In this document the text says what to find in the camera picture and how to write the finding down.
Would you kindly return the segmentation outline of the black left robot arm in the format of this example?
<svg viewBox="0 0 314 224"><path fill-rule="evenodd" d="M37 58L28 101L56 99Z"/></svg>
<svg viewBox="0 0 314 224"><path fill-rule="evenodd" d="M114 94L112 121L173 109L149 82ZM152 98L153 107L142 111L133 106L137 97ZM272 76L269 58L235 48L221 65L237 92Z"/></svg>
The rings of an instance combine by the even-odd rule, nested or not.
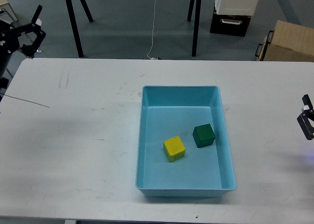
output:
<svg viewBox="0 0 314 224"><path fill-rule="evenodd" d="M20 51L28 58L33 58L37 52L46 33L41 29L41 25L37 20L42 11L42 6L39 5L29 24L14 27L5 21L0 22L0 87L6 89L9 80L3 77L7 65L11 59L11 55L15 51ZM30 45L20 45L18 37L22 33L34 33L36 38Z"/></svg>

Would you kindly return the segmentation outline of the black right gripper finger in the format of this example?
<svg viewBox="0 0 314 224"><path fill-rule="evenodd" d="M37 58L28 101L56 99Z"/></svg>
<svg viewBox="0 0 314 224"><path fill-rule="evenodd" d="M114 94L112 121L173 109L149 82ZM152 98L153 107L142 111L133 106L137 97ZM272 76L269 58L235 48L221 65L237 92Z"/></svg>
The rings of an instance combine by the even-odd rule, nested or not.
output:
<svg viewBox="0 0 314 224"><path fill-rule="evenodd" d="M307 140L314 138L314 127L310 121L314 121L314 107L308 94L302 97L304 107L302 108L301 114L297 117L297 121L306 137Z"/></svg>

